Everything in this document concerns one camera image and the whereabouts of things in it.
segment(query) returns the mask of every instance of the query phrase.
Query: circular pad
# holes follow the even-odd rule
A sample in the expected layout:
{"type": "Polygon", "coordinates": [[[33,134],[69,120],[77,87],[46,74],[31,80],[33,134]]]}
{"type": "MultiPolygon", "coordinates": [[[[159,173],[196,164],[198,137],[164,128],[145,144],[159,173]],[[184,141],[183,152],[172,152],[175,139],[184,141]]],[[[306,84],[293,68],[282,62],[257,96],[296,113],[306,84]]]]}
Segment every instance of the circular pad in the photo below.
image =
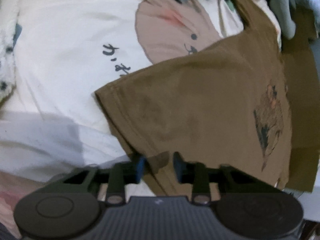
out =
{"type": "Polygon", "coordinates": [[[57,239],[81,234],[99,214],[99,203],[90,193],[32,193],[18,202],[14,219],[34,239],[57,239]]]}
{"type": "Polygon", "coordinates": [[[224,226],[253,239],[277,239],[300,228],[303,209],[285,193],[228,193],[217,203],[224,226]]]}

